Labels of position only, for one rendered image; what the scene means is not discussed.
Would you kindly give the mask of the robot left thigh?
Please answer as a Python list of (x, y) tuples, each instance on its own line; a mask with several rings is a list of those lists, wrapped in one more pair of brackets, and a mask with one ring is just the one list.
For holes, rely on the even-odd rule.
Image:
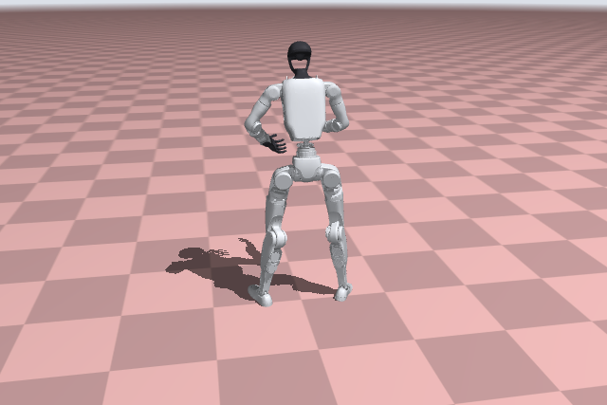
[(294, 181), (293, 165), (287, 165), (274, 171), (266, 201), (266, 235), (269, 231), (276, 234), (276, 249), (282, 248), (286, 241), (286, 233), (281, 230), (285, 213), (286, 200), (290, 186)]

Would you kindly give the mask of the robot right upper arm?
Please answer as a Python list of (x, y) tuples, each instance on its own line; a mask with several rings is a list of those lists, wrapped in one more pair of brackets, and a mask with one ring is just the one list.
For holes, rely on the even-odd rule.
[(340, 88), (332, 82), (323, 82), (325, 86), (325, 96), (329, 98), (329, 103), (336, 118), (332, 125), (335, 130), (342, 131), (349, 126), (349, 119), (346, 115), (345, 105), (341, 96)]

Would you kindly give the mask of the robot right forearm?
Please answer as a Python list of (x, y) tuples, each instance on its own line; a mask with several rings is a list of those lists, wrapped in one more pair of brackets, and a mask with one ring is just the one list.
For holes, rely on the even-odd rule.
[(326, 132), (326, 133), (329, 133), (329, 132), (339, 132), (339, 131), (337, 131), (337, 130), (334, 129), (334, 127), (332, 125), (333, 120), (334, 119), (328, 120), (325, 123), (325, 125), (324, 125), (324, 127), (322, 129), (323, 132)]

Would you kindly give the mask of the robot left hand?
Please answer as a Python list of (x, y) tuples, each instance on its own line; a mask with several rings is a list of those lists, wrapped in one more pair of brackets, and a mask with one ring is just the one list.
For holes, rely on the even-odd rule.
[[(271, 151), (274, 151), (274, 152), (276, 152), (276, 153), (278, 153), (278, 154), (285, 153), (285, 152), (286, 152), (286, 150), (284, 150), (284, 149), (285, 149), (286, 147), (283, 147), (283, 148), (279, 148), (279, 147), (280, 147), (280, 146), (284, 146), (284, 145), (286, 145), (286, 143), (283, 143), (283, 144), (277, 144), (278, 142), (284, 141), (284, 139), (280, 139), (280, 140), (274, 140), (273, 138), (274, 138), (274, 137), (276, 137), (276, 136), (277, 136), (277, 134), (274, 134), (274, 135), (269, 136), (269, 137), (270, 137), (271, 142), (268, 142), (268, 141), (267, 141), (267, 142), (264, 142), (264, 143), (263, 143), (263, 145), (264, 145), (265, 147), (268, 147), (268, 148), (269, 148)], [(284, 151), (279, 151), (279, 150), (284, 150)]]

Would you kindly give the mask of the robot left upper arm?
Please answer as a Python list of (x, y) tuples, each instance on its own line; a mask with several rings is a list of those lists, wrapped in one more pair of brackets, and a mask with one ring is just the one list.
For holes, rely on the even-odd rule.
[(250, 115), (244, 123), (244, 126), (250, 130), (251, 133), (257, 133), (261, 130), (262, 123), (260, 122), (260, 118), (272, 105), (271, 101), (276, 101), (281, 98), (282, 86), (282, 83), (276, 83), (268, 86), (259, 100), (253, 106)]

